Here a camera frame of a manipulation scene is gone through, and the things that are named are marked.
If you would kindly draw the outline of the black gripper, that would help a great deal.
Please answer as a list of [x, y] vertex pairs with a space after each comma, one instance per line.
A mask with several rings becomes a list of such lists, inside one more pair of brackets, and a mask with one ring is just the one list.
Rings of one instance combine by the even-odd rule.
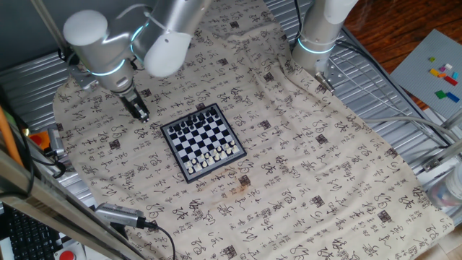
[[149, 120], [149, 111], [141, 99], [136, 88], [130, 89], [128, 92], [123, 93], [120, 96], [122, 103], [131, 115], [135, 115], [135, 118], [142, 123], [146, 123]]

